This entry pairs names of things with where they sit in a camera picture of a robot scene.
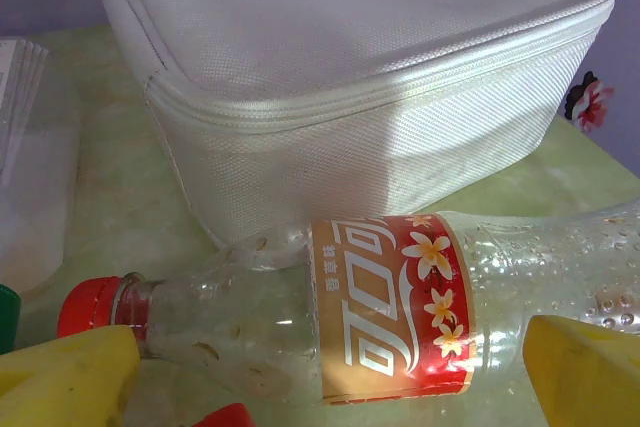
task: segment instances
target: red bottle cap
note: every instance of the red bottle cap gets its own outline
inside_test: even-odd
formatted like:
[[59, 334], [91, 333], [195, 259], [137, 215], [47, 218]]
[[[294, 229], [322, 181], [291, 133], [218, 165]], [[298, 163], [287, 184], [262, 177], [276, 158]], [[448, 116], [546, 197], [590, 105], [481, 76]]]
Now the red bottle cap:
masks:
[[78, 284], [62, 304], [58, 337], [109, 325], [120, 277], [100, 277]]
[[256, 427], [243, 404], [231, 404], [207, 415], [193, 427]]

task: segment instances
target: yellow object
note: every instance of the yellow object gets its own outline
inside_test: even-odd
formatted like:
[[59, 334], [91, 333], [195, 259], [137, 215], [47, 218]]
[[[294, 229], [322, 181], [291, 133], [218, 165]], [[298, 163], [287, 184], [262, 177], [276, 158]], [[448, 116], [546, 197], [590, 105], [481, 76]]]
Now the yellow object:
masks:
[[523, 356], [550, 427], [640, 425], [639, 337], [536, 316]]
[[140, 357], [112, 326], [0, 356], [0, 426], [116, 427]]

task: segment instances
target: green bottle cap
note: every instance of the green bottle cap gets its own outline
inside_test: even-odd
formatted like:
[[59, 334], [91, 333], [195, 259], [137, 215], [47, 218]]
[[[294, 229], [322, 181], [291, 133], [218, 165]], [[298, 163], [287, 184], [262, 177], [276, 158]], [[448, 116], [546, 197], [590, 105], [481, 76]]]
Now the green bottle cap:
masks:
[[0, 355], [13, 350], [20, 318], [20, 297], [0, 284]]

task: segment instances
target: flower decoration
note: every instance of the flower decoration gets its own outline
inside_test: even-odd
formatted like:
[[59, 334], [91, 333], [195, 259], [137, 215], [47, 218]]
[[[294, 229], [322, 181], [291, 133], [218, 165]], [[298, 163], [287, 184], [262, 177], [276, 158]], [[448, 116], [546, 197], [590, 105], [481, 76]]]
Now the flower decoration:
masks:
[[442, 350], [442, 358], [445, 358], [450, 352], [453, 352], [455, 355], [462, 354], [462, 342], [460, 342], [458, 338], [462, 335], [464, 326], [462, 324], [458, 325], [453, 332], [451, 332], [451, 329], [445, 324], [440, 324], [439, 328], [442, 335], [434, 339], [433, 343]]
[[449, 310], [453, 305], [453, 292], [448, 289], [444, 295], [440, 295], [436, 289], [431, 289], [431, 297], [433, 298], [433, 304], [427, 304], [424, 306], [424, 310], [432, 314], [433, 321], [431, 327], [438, 327], [444, 319], [449, 322], [454, 322], [455, 314]]
[[605, 101], [613, 93], [614, 89], [605, 88], [602, 81], [589, 71], [584, 75], [582, 84], [569, 91], [564, 116], [588, 134], [594, 128], [602, 126], [608, 111]]
[[409, 235], [417, 243], [405, 247], [402, 249], [402, 253], [407, 257], [420, 258], [418, 263], [418, 277], [420, 277], [420, 280], [424, 280], [433, 268], [436, 268], [445, 279], [451, 280], [453, 278], [451, 265], [441, 253], [451, 245], [449, 238], [440, 236], [432, 243], [429, 237], [419, 232], [411, 232]]
[[419, 225], [424, 225], [425, 227], [431, 227], [431, 216], [430, 215], [412, 215], [407, 217], [407, 222], [413, 222], [414, 227], [418, 227]]

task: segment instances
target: bottle cap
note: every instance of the bottle cap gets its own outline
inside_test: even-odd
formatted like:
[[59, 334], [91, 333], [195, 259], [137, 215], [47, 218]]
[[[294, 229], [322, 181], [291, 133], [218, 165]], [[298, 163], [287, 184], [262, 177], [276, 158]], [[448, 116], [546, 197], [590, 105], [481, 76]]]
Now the bottle cap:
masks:
[[109, 325], [120, 277], [100, 277], [78, 284], [62, 304], [58, 337]]
[[20, 318], [20, 297], [0, 284], [0, 355], [13, 350]]
[[256, 427], [244, 404], [231, 404], [209, 414], [193, 427]]

